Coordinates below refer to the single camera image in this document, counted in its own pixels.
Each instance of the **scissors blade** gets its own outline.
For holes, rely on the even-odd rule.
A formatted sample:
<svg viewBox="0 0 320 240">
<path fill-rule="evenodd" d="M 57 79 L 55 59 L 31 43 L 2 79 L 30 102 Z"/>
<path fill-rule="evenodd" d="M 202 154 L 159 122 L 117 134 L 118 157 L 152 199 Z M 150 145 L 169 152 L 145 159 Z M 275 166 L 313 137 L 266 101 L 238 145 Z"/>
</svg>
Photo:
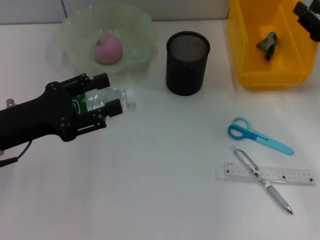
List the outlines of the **scissors blade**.
<svg viewBox="0 0 320 240">
<path fill-rule="evenodd" d="M 263 145 L 266 145 L 272 149 L 278 150 L 284 154 L 288 154 L 288 155 L 294 154 L 294 150 L 291 147 L 289 147 L 279 141 L 276 141 L 276 140 L 274 140 L 274 139 L 272 139 L 262 133 L 258 134 L 258 137 L 256 138 L 255 141 L 258 143 L 261 143 Z"/>
</svg>

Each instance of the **robotic arm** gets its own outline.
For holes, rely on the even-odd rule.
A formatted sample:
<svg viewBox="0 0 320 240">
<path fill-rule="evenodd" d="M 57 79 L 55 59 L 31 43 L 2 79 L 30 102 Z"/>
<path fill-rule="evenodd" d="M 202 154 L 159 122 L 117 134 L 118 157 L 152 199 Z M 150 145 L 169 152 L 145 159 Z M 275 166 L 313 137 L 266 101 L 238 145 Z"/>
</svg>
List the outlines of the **robotic arm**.
<svg viewBox="0 0 320 240">
<path fill-rule="evenodd" d="M 17 162 L 34 139 L 58 135 L 62 141 L 69 142 L 79 135 L 105 128 L 107 116 L 114 117 L 123 112 L 119 99 L 79 114 L 72 98 L 109 86 L 106 73 L 93 79 L 81 74 L 63 82 L 49 83 L 44 93 L 34 100 L 18 105 L 7 102 L 9 108 L 0 111 L 0 150 L 29 144 L 20 156 L 0 161 L 0 168 Z"/>
</svg>

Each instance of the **green bottle label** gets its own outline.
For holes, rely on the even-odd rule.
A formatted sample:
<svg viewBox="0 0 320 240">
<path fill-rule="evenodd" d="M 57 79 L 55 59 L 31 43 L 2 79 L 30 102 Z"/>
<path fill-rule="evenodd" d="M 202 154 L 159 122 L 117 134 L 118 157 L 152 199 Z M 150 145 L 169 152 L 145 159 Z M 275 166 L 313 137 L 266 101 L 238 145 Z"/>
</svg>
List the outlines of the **green bottle label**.
<svg viewBox="0 0 320 240">
<path fill-rule="evenodd" d="M 73 104 L 75 106 L 76 111 L 79 114 L 85 114 L 88 112 L 87 103 L 86 103 L 86 95 L 83 93 L 81 95 L 75 96 L 73 99 Z"/>
</svg>

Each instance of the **silver pen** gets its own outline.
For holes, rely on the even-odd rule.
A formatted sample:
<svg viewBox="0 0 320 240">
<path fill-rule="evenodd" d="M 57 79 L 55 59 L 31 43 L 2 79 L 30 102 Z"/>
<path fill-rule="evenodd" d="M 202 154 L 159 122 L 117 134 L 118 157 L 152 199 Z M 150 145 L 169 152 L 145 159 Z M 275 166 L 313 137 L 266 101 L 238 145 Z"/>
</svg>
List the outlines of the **silver pen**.
<svg viewBox="0 0 320 240">
<path fill-rule="evenodd" d="M 242 150 L 232 147 L 235 155 L 238 159 L 252 172 L 258 179 L 258 181 L 265 187 L 270 196 L 286 211 L 290 214 L 293 214 L 292 209 L 289 204 L 283 199 L 283 197 L 278 193 L 278 191 L 270 184 L 270 182 L 266 181 L 258 168 L 258 166 L 251 160 L 251 158 Z"/>
</svg>

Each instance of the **white tabletop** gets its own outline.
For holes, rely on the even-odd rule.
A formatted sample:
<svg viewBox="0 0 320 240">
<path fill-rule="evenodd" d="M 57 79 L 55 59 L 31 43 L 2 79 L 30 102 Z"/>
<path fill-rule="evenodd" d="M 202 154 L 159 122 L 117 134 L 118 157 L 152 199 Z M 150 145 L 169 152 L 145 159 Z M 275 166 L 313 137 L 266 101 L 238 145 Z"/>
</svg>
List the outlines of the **white tabletop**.
<svg viewBox="0 0 320 240">
<path fill-rule="evenodd" d="M 250 92 L 234 83 L 225 21 L 157 22 L 157 49 L 144 70 L 110 76 L 134 87 L 136 111 L 72 142 L 45 136 L 18 163 L 0 168 L 1 240 L 318 240 L 320 237 L 320 70 L 285 91 Z M 74 71 L 55 46 L 59 24 L 0 26 L 0 108 L 32 100 Z M 179 31 L 210 42 L 203 87 L 171 93 L 166 42 Z M 295 151 L 289 156 L 227 134 L 234 117 Z M 254 182 L 215 179 L 237 163 L 236 145 L 259 166 L 313 171 L 317 186 L 274 185 L 294 211 Z M 17 156 L 25 145 L 5 152 Z"/>
</svg>

